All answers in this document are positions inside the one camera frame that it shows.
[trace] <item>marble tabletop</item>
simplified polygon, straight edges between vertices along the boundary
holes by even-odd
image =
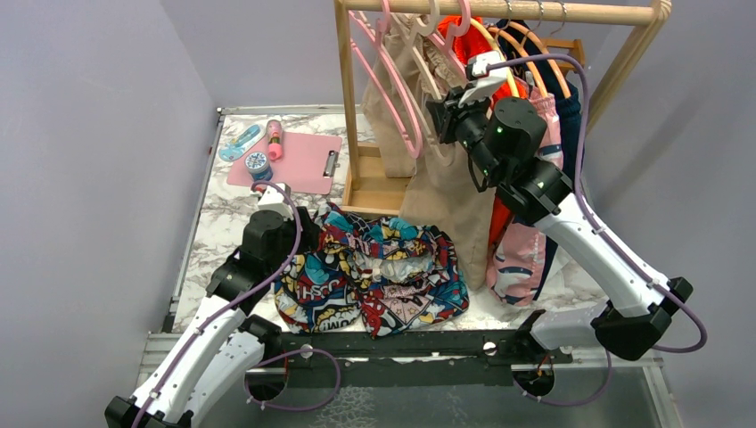
[[[341,203],[344,183],[349,165],[349,147],[346,139],[346,122],[343,114],[310,115],[230,115],[226,116],[221,131],[219,146],[240,135],[252,124],[265,126],[268,120],[279,119],[286,131],[340,136],[341,152],[333,187],[327,195],[293,193],[300,206],[307,206],[312,213],[323,202]],[[373,141],[374,136],[364,116],[357,116],[357,131],[360,141]],[[226,177],[231,163],[217,156],[213,161],[208,189],[201,208],[199,224],[193,238],[189,264],[183,279],[178,303],[174,333],[182,333],[189,325],[205,295],[204,288],[212,272],[218,268],[236,246],[241,243],[242,231],[250,215],[257,209],[256,198],[246,187],[229,185]],[[494,299],[486,287],[470,292],[470,308],[462,316],[446,323],[431,325],[431,330],[472,330],[516,328],[534,309],[566,310],[585,308],[605,299],[604,292],[596,282],[561,248],[544,290],[537,301],[526,307],[503,305]],[[285,330],[285,325],[275,310],[273,294],[269,293],[254,310],[267,319],[275,321]],[[360,320],[340,331],[364,331]]]

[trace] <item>clothing rack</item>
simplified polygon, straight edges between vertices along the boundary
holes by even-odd
[[[341,85],[344,94],[349,172],[344,188],[342,208],[374,215],[399,214],[399,206],[409,178],[387,178],[383,173],[376,144],[357,140],[354,75],[352,69],[349,11],[382,10],[382,0],[334,0],[336,33],[341,63]],[[461,14],[457,0],[437,0],[442,15]],[[648,6],[615,6],[608,4],[564,3],[512,0],[469,0],[472,16],[513,20],[582,22],[634,27],[612,64],[593,90],[588,132],[593,128],[622,83],[635,68],[645,50],[670,16],[671,0],[651,0]],[[388,0],[391,12],[430,13],[427,0]]]

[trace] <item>red garment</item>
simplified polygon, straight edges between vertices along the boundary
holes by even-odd
[[[483,23],[483,20],[481,18],[472,18],[480,22],[481,24]],[[445,37],[447,35],[448,26],[452,22],[454,22],[456,25],[460,25],[462,23],[462,17],[448,16],[441,20],[441,23],[439,24],[439,33],[441,33],[441,35]],[[470,61],[470,58],[473,58],[473,56],[484,54],[490,51],[491,47],[489,46],[489,42],[480,33],[480,31],[477,31],[471,26],[470,30],[468,30],[467,33],[465,33],[463,36],[455,37],[454,42],[452,42],[452,49],[454,50],[454,53],[456,54],[456,57],[459,59],[459,61],[461,61],[462,64],[466,64],[468,61]],[[520,82],[516,82],[516,84],[519,96],[521,98],[527,98],[525,85]],[[493,98],[494,103],[496,103],[496,101],[500,100],[501,98],[506,98],[507,96],[512,96],[512,91],[509,89],[509,85],[502,85],[491,98]],[[495,198],[494,211],[491,215],[491,226],[489,228],[489,246],[493,245],[499,240],[499,238],[504,233],[506,225],[508,225],[511,220],[512,212],[503,203],[501,203],[498,198]]]

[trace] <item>wall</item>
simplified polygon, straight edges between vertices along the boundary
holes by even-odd
[[[161,2],[217,105],[343,103],[333,0]],[[374,21],[377,14],[368,17]],[[544,22],[538,33],[547,37],[559,25]],[[352,36],[373,63],[372,48],[355,25],[351,28]],[[568,23],[555,37],[582,38],[590,61],[610,29],[603,25]],[[356,60],[352,63],[359,102],[367,76]]]
[[[666,357],[685,426],[753,426],[756,47],[748,40],[756,4],[673,4],[588,139],[588,182],[598,212],[631,247],[695,287],[691,305],[711,340],[695,354]],[[610,35],[595,68],[625,34]],[[663,342],[696,338],[678,315]]]
[[[0,426],[102,427],[168,309],[215,131],[160,4],[0,5]]]

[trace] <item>comic print shorts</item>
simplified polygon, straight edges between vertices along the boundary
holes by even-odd
[[[366,221],[332,203],[314,221],[322,228],[318,250],[295,257],[274,282],[278,313],[292,332],[325,332],[362,317],[375,338],[467,310],[454,245],[437,227]]]

